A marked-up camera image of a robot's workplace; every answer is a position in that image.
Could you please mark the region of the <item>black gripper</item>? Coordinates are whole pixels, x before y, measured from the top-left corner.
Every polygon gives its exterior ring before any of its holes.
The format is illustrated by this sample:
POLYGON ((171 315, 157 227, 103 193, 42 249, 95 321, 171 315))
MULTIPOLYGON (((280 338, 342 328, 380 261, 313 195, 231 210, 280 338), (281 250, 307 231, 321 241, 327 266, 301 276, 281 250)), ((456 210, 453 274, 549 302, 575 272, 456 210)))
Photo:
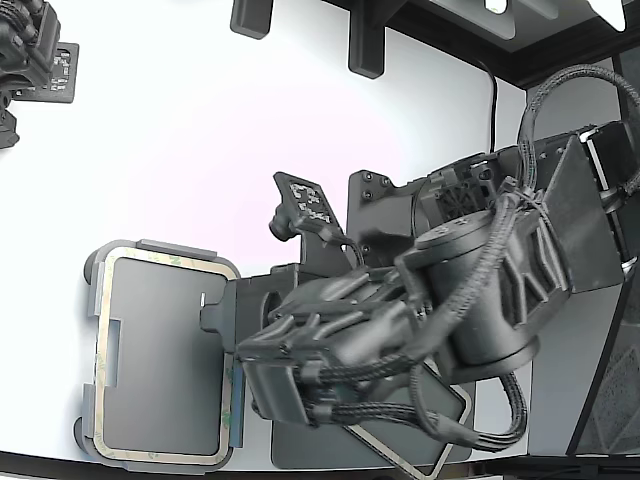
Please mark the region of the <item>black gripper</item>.
MULTIPOLYGON (((417 360, 440 347, 441 329, 423 305, 410 302, 395 268, 358 268, 297 286, 298 277, 298 264, 287 264, 238 281, 243 364, 357 367, 393 354, 417 360)), ((235 280, 217 301, 201 293, 200 328, 219 335, 224 351, 236 350, 236 303, 235 280)))

